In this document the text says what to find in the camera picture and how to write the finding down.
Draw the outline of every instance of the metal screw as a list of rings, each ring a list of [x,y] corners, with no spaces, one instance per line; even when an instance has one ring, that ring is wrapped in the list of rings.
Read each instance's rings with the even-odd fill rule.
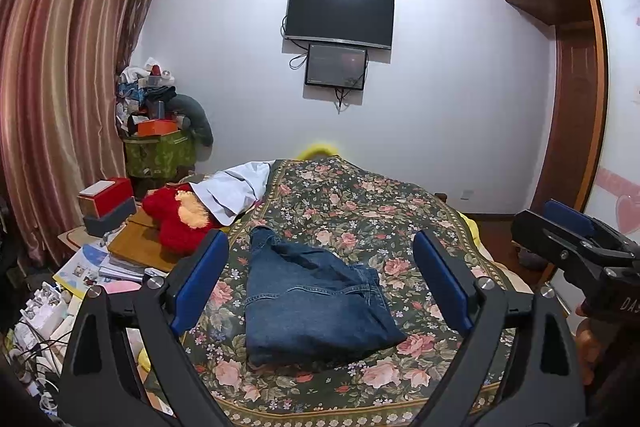
[[[146,282],[146,285],[151,288],[152,290],[157,290],[159,287],[161,287],[164,284],[164,277],[151,277],[151,279],[149,279]]]
[[[489,279],[489,277],[481,277],[478,279],[478,286],[483,290],[493,290],[495,288],[495,282],[493,279]]]
[[[540,289],[540,293],[545,299],[552,299],[556,296],[555,290],[553,288],[550,288],[549,286],[543,286]]]
[[[90,299],[95,299],[98,295],[102,293],[102,286],[94,284],[86,291],[86,296]]]

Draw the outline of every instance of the green storage bag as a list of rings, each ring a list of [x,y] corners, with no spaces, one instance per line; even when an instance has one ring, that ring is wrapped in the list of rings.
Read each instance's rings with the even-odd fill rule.
[[[193,138],[183,131],[164,136],[133,136],[123,142],[127,174],[134,178],[173,178],[179,166],[196,162]]]

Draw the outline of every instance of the white cloth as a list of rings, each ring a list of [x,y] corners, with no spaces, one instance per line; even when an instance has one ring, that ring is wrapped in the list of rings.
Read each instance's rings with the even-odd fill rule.
[[[260,201],[267,189],[270,163],[249,162],[216,172],[191,188],[221,225],[231,225],[239,214]]]
[[[120,83],[121,84],[133,84],[137,79],[142,76],[149,76],[149,72],[143,70],[142,68],[137,68],[135,66],[129,66],[128,68],[124,68],[124,71],[120,74]]]

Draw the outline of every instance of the wooden wardrobe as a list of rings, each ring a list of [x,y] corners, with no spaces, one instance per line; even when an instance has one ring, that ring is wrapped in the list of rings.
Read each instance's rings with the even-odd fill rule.
[[[607,51],[598,0],[506,0],[556,26],[556,99],[532,210],[549,199],[582,211],[595,176],[607,105]]]

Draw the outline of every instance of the baseboard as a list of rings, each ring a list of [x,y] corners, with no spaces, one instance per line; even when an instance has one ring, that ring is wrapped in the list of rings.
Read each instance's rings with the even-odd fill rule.
[[[466,217],[474,221],[513,221],[515,214],[468,214],[464,212]]]

